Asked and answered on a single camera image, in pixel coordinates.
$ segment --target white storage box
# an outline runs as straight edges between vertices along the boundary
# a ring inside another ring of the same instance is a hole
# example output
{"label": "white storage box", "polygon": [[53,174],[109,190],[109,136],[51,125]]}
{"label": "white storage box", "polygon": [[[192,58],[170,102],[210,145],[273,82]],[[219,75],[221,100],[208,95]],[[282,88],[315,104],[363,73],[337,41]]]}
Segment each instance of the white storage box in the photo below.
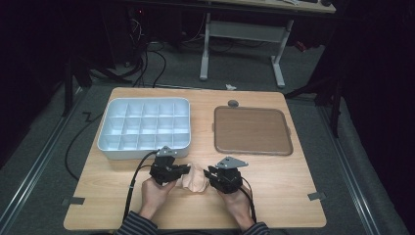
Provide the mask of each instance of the white storage box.
{"label": "white storage box", "polygon": [[143,159],[164,146],[182,158],[189,153],[190,133],[187,99],[118,98],[107,106],[98,148],[111,160]]}

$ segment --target striped sleeve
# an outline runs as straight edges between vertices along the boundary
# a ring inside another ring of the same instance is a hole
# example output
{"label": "striped sleeve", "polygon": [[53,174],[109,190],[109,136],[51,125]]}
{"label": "striped sleeve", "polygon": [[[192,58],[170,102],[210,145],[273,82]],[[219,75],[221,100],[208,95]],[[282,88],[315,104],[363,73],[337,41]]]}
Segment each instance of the striped sleeve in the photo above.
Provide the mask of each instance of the striped sleeve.
{"label": "striped sleeve", "polygon": [[116,235],[156,235],[157,232],[158,228],[152,221],[131,211]]}
{"label": "striped sleeve", "polygon": [[243,235],[270,235],[271,231],[264,222],[259,222],[251,226]]}

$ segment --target translucent brown lid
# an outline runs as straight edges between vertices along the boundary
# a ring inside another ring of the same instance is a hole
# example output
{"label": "translucent brown lid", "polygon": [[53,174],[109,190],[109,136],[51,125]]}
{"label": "translucent brown lid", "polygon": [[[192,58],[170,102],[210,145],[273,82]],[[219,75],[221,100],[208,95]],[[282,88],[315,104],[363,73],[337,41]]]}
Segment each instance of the translucent brown lid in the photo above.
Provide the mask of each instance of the translucent brown lid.
{"label": "translucent brown lid", "polygon": [[290,131],[279,110],[217,107],[214,146],[218,152],[287,156],[293,152]]}

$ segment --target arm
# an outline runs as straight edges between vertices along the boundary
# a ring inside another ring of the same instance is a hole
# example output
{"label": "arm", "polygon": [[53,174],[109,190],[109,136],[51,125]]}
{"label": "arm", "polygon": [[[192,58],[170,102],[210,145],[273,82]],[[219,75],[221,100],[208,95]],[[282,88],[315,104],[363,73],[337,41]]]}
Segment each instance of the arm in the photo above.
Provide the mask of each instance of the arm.
{"label": "arm", "polygon": [[160,186],[153,177],[144,181],[141,187],[140,211],[131,211],[116,234],[156,235],[158,228],[151,220],[164,204],[168,193],[175,184],[176,181],[172,181]]}
{"label": "arm", "polygon": [[[245,186],[242,186],[242,188],[246,192],[250,192]],[[222,197],[226,209],[238,223],[244,235],[270,234],[270,230],[265,223],[254,223],[250,214],[250,201],[244,193],[240,190],[232,194],[224,194],[220,191],[217,191],[217,193]]]}

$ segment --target tabletop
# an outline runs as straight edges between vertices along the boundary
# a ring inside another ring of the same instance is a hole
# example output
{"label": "tabletop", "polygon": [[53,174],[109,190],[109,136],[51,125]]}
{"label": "tabletop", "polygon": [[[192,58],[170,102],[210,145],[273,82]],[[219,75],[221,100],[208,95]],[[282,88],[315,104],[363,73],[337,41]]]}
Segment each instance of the tabletop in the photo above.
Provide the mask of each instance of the tabletop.
{"label": "tabletop", "polygon": [[[159,88],[116,88],[114,98],[182,97],[191,109],[191,143],[189,155],[177,159],[176,165],[197,164],[203,168],[215,165],[226,155],[214,148],[213,111],[237,100],[240,107],[278,109],[283,112],[291,132],[293,153],[289,156],[236,154],[233,158],[249,163],[239,168],[254,192],[258,221],[270,228],[323,227],[326,217],[319,200],[308,194],[316,189],[302,151],[283,94],[278,92],[186,90]],[[92,143],[74,197],[84,198],[82,205],[70,205],[64,226],[69,230],[117,229],[122,222],[128,186],[139,160],[109,160],[97,147],[102,123]],[[153,160],[146,160],[150,165]],[[131,209],[141,203],[141,182],[149,178],[149,169],[139,171]],[[163,208],[154,217],[160,229],[226,229],[237,224],[227,213],[224,203],[211,186],[202,193],[175,187]]]}

